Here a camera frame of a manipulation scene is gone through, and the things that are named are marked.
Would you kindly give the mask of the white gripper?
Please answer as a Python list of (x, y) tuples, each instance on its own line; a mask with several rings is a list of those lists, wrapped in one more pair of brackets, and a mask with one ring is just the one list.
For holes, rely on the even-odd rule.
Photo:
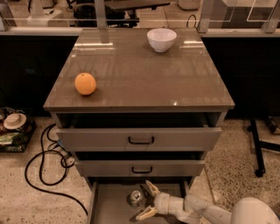
[(154, 198), (154, 206), (147, 206), (140, 214), (136, 216), (137, 221), (142, 221), (153, 217), (155, 214), (171, 214), (176, 218), (184, 215), (184, 199), (180, 197), (171, 196), (169, 193), (160, 192), (158, 188), (149, 180), (145, 184), (150, 189), (150, 194)]

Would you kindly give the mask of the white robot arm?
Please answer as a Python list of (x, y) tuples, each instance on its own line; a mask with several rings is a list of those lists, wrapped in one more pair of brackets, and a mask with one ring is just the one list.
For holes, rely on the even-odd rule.
[(280, 224), (276, 213), (266, 203), (256, 198), (240, 199), (232, 212), (229, 212), (195, 195), (175, 197), (160, 192), (149, 180), (145, 183), (154, 198), (153, 206), (147, 206), (136, 217), (137, 221), (148, 219), (155, 214), (170, 214), (186, 224), (200, 224), (201, 217), (212, 224)]

